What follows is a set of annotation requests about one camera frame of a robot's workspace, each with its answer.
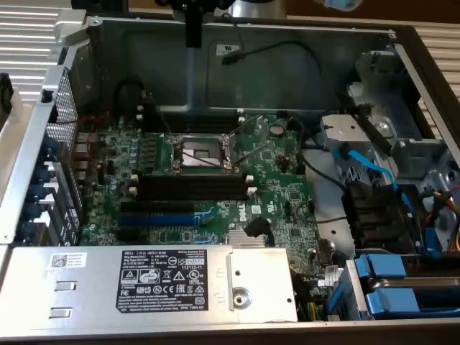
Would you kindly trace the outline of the black RAM slot white latches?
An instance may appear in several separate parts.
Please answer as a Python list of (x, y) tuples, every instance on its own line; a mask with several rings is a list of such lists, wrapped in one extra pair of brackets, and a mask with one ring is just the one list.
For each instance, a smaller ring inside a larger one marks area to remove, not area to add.
[(192, 106), (155, 106), (153, 104), (138, 105), (135, 108), (136, 114), (148, 114), (155, 116), (166, 117), (185, 117), (196, 118), (199, 116), (204, 117), (218, 117), (218, 118), (235, 118), (238, 119), (242, 114), (234, 108), (215, 108), (215, 107), (198, 107)]
[(247, 186), (246, 175), (138, 175), (138, 185)]
[[(172, 133), (183, 134), (228, 134), (238, 127), (238, 116), (230, 115), (185, 115), (164, 114), (167, 125)], [(143, 132), (168, 133), (167, 127), (160, 115), (144, 116), (137, 126)]]
[(143, 201), (245, 201), (246, 188), (136, 187), (138, 200)]

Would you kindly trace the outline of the grey metal PC case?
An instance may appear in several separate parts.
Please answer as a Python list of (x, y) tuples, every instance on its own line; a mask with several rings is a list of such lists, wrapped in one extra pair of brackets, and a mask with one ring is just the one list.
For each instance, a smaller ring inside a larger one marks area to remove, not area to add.
[[(25, 328), (3, 327), (0, 343), (100, 343), (163, 339), (179, 345), (460, 345), (460, 252), (428, 257), (400, 255), (407, 276), (360, 277), (364, 297), (377, 288), (412, 288), (420, 313), (372, 321), (341, 321), (327, 314), (327, 301), (347, 260), (362, 254), (394, 254), (355, 248), (342, 197), (334, 153), (321, 139), (321, 119), (342, 114), (336, 93), (357, 79), (354, 66), (371, 50), (394, 51), (420, 94), (422, 130), (445, 140), (460, 164), (460, 103), (445, 82), (418, 33), (409, 25), (343, 22), (281, 22), (214, 19), (202, 26), (201, 47), (186, 47), (185, 26), (165, 15), (92, 16), (88, 38), (60, 47), (63, 57), (42, 84), (24, 131), (0, 203), (0, 287), (15, 249), (82, 247), (164, 247), (190, 245), (82, 245), (83, 189), (72, 168), (73, 147), (81, 132), (114, 128), (121, 120), (142, 121), (138, 105), (237, 109), (241, 118), (276, 116), (299, 126), (299, 150), (315, 203), (320, 248), (332, 254), (323, 302), (295, 294), (295, 322), (188, 324), (180, 326)], [(240, 50), (216, 56), (217, 44)], [(42, 140), (60, 149), (44, 155)], [(48, 166), (46, 198), (26, 198), (36, 167)], [(17, 230), (25, 203), (42, 214), (33, 222), (35, 238), (20, 241)]]

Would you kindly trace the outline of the thin metal locking lever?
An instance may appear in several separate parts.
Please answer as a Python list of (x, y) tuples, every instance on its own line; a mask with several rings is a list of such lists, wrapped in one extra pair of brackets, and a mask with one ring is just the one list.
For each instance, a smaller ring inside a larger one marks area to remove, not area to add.
[(160, 110), (160, 107), (159, 106), (156, 106), (156, 110), (157, 110), (157, 113), (159, 114), (161, 120), (162, 120), (162, 123), (164, 124), (166, 130), (167, 130), (167, 133), (170, 135), (170, 138), (172, 139), (173, 138), (173, 131), (171, 130), (170, 128), (170, 125), (168, 124), (166, 118), (165, 118), (165, 115), (162, 113), (162, 111)]
[(236, 164), (239, 164), (240, 162), (245, 161), (246, 159), (248, 159), (252, 155), (255, 155), (256, 153), (260, 152), (262, 149), (264, 149), (268, 145), (269, 145), (269, 142), (265, 142), (264, 144), (261, 144), (260, 146), (254, 148), (253, 150), (249, 151), (248, 153), (242, 155), (241, 157), (239, 157), (238, 159), (233, 161), (233, 164), (236, 165)]

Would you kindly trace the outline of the CPU socket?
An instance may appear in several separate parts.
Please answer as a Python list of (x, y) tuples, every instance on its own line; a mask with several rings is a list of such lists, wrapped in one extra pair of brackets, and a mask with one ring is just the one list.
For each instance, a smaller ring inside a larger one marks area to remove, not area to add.
[(170, 146), (170, 172), (176, 175), (236, 175), (234, 138), (229, 134), (176, 134)]

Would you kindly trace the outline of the green motherboard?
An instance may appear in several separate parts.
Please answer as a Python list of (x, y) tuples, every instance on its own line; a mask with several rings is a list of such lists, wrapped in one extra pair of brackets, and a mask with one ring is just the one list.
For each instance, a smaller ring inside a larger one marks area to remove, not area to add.
[[(285, 128), (281, 138), (271, 137), (272, 125)], [(143, 132), (137, 124), (121, 120), (114, 128), (99, 132), (105, 138), (103, 160), (97, 172), (80, 185), (83, 189), (85, 216), (79, 242), (82, 245), (229, 245), (230, 230), (242, 229), (256, 217), (270, 222), (271, 233), (264, 236), (264, 248), (283, 248), (287, 252), (294, 277), (295, 294), (311, 302), (323, 302), (331, 291), (326, 279), (332, 254), (320, 248), (314, 216), (315, 203), (305, 176), (305, 162), (299, 150), (299, 126), (276, 116), (241, 118), (238, 127), (228, 133), (236, 159), (269, 142), (260, 152), (236, 166), (237, 175), (246, 175), (248, 200), (190, 201), (193, 213), (124, 213), (121, 202), (143, 201), (136, 198), (136, 187), (166, 188), (238, 188), (217, 185), (138, 185), (138, 175), (176, 175), (170, 172), (168, 133)], [(190, 214), (195, 226), (119, 226), (121, 216)], [(116, 239), (120, 228), (139, 230), (139, 241), (126, 243)]]

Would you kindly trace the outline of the long black expansion slot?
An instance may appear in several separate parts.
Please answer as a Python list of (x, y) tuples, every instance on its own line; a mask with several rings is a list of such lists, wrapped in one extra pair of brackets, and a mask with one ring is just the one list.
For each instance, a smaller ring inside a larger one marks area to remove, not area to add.
[(124, 201), (120, 211), (124, 213), (193, 213), (190, 201)]

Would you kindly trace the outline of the blue expansion slot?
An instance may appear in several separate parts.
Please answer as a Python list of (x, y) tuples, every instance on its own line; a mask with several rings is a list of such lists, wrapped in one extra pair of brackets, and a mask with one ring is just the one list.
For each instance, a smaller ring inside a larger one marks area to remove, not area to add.
[(131, 215), (121, 216), (119, 226), (195, 226), (196, 218), (190, 214), (165, 214), (165, 215)]

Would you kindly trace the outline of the black part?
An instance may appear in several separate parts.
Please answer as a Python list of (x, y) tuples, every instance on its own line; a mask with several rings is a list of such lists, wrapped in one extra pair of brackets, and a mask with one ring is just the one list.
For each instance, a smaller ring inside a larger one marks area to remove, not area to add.
[(0, 73), (0, 115), (9, 115), (12, 110), (14, 89), (8, 73)]

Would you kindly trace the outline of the black power supply label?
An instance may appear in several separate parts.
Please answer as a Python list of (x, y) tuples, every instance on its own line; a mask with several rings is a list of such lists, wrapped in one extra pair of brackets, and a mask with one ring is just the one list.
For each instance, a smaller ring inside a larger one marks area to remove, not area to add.
[(207, 251), (124, 250), (116, 308), (128, 314), (207, 311)]

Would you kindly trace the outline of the black ribbed plastic block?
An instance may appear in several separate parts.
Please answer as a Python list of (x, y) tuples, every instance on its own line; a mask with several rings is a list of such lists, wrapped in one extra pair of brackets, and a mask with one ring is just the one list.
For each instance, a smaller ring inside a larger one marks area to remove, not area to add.
[(413, 252), (412, 214), (392, 186), (350, 183), (342, 204), (356, 249)]

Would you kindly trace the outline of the white QR code sticker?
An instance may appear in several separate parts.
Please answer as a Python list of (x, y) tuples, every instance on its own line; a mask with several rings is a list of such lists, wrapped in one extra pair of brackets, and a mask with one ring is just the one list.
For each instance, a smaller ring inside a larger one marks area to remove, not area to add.
[(50, 268), (84, 268), (86, 252), (54, 253), (50, 258)]

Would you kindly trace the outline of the silver power supply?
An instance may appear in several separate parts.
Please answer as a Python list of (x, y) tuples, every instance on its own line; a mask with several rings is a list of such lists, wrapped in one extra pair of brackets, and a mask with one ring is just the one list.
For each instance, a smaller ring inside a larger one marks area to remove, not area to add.
[[(121, 313), (116, 308), (124, 250), (205, 249), (208, 310)], [(50, 268), (54, 253), (86, 252), (84, 268)], [(0, 287), (3, 327), (94, 328), (295, 322), (283, 249), (225, 245), (15, 249)]]

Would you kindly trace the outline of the blue grey disk cage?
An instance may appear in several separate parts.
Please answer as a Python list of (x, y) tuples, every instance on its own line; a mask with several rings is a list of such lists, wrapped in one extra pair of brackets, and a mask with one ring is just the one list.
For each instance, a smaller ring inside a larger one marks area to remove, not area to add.
[(347, 260), (328, 297), (327, 314), (341, 321), (372, 321), (354, 260)]

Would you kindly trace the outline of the aluminium clamp bracket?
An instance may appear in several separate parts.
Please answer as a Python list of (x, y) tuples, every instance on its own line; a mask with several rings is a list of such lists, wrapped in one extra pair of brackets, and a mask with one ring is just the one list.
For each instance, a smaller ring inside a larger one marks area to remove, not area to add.
[(87, 13), (84, 9), (62, 9), (54, 26), (57, 42), (69, 47), (88, 38)]

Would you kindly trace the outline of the silver metal bracket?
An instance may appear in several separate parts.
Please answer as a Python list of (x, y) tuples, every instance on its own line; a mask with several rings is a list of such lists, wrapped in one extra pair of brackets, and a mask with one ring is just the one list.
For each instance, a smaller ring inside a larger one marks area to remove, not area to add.
[(366, 149), (370, 140), (357, 121), (347, 114), (330, 114), (321, 119), (321, 139), (330, 150), (347, 143), (352, 149)]

